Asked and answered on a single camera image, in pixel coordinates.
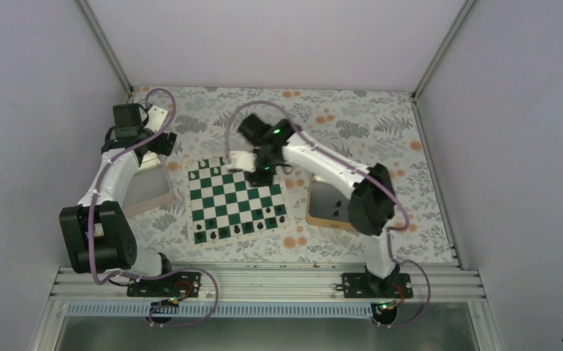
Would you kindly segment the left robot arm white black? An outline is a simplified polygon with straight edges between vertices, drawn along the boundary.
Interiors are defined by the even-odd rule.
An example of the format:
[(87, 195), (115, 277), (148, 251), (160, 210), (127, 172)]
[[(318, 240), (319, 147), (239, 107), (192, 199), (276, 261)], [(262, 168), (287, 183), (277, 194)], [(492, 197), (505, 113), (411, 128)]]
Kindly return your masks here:
[(78, 204), (59, 214), (68, 258), (76, 273), (129, 271), (146, 277), (158, 296), (169, 294), (175, 276), (167, 257), (137, 245), (122, 205), (148, 154), (171, 154), (176, 134), (162, 131), (168, 111), (146, 103), (113, 107), (114, 125), (105, 134), (101, 165)]

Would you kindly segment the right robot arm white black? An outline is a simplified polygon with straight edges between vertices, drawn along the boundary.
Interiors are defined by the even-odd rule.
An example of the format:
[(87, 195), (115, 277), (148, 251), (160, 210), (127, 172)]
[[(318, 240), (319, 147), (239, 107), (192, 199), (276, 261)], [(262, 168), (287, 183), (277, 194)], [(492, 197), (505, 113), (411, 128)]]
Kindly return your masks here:
[(399, 267), (390, 258), (385, 226), (399, 201), (386, 166), (353, 162), (318, 143), (287, 118), (270, 125), (252, 113), (239, 124), (238, 132), (252, 150), (227, 150), (228, 168), (245, 171), (250, 184), (256, 186), (270, 185), (276, 169), (284, 165), (299, 166), (321, 177), (347, 199), (349, 223), (363, 234), (369, 292), (384, 298), (394, 291), (393, 274)]

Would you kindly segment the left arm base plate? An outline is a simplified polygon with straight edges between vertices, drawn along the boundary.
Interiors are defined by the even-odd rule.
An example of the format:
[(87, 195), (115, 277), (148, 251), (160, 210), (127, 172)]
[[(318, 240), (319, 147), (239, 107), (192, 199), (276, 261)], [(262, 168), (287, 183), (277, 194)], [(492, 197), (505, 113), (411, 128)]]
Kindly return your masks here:
[(163, 279), (133, 281), (129, 284), (126, 295), (146, 298), (196, 298), (201, 276), (199, 272), (186, 271)]

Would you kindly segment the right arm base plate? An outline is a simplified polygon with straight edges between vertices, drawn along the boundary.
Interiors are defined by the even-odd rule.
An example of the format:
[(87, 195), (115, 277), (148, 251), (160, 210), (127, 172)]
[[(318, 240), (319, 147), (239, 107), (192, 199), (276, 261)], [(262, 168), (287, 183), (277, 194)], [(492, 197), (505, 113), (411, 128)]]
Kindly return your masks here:
[(343, 273), (341, 282), (335, 286), (336, 291), (343, 292), (344, 298), (412, 298), (414, 296), (410, 275), (393, 273), (381, 279), (375, 275), (364, 273)]

